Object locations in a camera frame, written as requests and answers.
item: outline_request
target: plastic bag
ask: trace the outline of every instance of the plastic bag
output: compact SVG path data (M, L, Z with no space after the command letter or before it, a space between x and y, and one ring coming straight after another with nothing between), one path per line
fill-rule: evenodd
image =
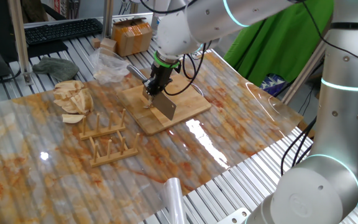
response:
M162 190L162 199L170 214L169 223L185 224L185 209L178 178L174 177L166 181Z
M127 69L129 63L108 49L95 50L90 59L93 65L93 77L101 84L121 82L129 73Z

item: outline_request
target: knife blade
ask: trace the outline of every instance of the knife blade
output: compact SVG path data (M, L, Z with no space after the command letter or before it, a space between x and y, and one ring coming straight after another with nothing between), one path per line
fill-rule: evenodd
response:
M146 87L143 87L143 96L149 99L150 95L146 92ZM177 105L172 102L162 92L155 95L152 98L153 106L156 107L162 114L164 114L169 120L173 119Z

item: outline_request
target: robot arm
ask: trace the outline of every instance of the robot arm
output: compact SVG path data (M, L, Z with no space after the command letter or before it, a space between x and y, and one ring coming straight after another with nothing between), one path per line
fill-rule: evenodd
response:
M151 96L170 82L182 54L265 19L296 0L198 0L158 28ZM358 205L358 0L335 0L324 66L317 135L309 156L290 169L246 224L337 224Z
M185 6L187 0L172 0L171 5ZM157 96L171 81L172 70L183 54L265 19L296 0L198 0L185 10L164 16L158 26L155 62L147 93Z

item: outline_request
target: green backdrop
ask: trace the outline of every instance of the green backdrop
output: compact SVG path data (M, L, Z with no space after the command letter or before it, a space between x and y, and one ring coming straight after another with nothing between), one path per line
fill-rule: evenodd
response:
M333 13L333 0L307 0L322 32ZM295 4L242 31L224 59L244 78L260 86L274 73L294 80L311 57L319 41L304 5Z

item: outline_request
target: gray cloth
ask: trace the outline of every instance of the gray cloth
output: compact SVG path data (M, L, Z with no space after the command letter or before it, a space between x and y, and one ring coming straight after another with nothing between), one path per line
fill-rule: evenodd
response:
M43 57L37 65L32 67L36 74L49 74L58 81L71 80L80 70L73 62L60 59Z

